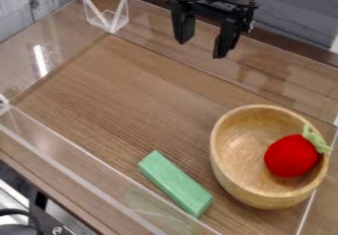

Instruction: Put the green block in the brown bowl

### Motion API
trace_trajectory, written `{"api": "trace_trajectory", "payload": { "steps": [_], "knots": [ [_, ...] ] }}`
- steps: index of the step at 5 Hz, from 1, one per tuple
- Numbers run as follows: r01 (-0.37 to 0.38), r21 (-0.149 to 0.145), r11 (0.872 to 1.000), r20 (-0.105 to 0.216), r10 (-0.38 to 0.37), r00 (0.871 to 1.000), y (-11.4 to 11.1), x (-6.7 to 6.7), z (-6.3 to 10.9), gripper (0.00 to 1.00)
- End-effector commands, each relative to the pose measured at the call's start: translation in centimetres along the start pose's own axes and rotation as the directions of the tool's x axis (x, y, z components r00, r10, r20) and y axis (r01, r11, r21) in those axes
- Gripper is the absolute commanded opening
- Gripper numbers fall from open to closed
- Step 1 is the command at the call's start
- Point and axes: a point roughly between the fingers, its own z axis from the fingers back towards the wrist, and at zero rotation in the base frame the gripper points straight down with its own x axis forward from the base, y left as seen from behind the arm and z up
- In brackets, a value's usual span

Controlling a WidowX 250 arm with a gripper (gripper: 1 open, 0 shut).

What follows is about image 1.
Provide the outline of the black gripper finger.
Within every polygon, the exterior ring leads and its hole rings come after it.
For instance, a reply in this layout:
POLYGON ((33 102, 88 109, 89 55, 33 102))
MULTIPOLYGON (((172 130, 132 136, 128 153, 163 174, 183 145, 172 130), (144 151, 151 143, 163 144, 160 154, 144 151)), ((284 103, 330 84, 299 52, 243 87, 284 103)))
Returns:
POLYGON ((193 36, 195 16, 189 13, 189 7, 176 0, 169 2, 169 13, 173 37, 179 44, 184 44, 193 36))
POLYGON ((228 51, 235 47, 242 33, 240 23, 232 19, 225 18, 220 24, 220 32, 215 39, 212 57, 223 58, 228 51))

